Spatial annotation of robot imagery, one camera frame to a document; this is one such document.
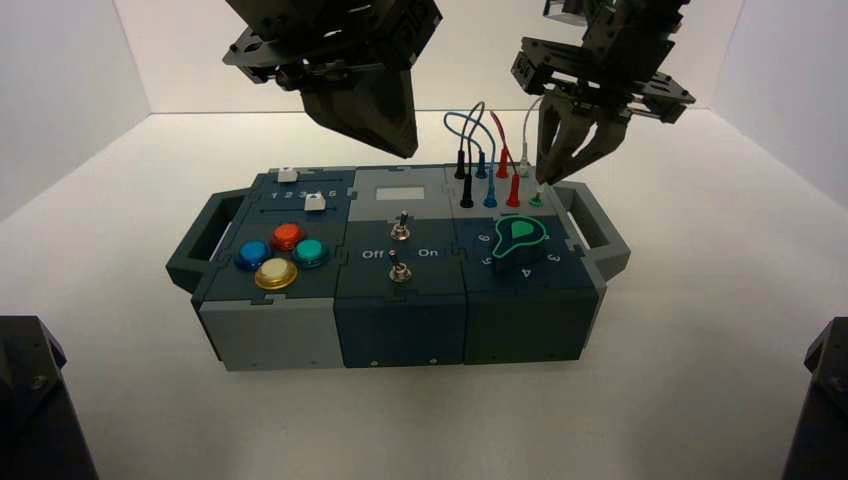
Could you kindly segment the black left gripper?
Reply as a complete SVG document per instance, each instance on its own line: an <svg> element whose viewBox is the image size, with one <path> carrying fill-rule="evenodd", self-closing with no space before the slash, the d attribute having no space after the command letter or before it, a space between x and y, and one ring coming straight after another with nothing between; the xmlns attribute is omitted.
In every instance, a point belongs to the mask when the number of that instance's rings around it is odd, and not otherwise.
<svg viewBox="0 0 848 480"><path fill-rule="evenodd" d="M414 155L418 137L409 70L443 20L435 2L228 5L246 28L225 52L225 65L255 84L281 76L283 89L306 89L304 110L319 125L402 158Z"/></svg>

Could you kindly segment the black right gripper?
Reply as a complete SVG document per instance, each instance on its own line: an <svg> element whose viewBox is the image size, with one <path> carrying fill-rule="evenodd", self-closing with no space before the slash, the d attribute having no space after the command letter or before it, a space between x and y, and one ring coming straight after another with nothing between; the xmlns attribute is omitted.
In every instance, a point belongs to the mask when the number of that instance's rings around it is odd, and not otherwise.
<svg viewBox="0 0 848 480"><path fill-rule="evenodd" d="M583 27L578 45L532 37L521 39L511 73L521 89L543 96L539 110L539 184L554 184L614 152L628 122L572 120L572 100L617 106L663 123L676 122L696 99L660 66L675 46L686 1L547 1L543 16Z"/></svg>

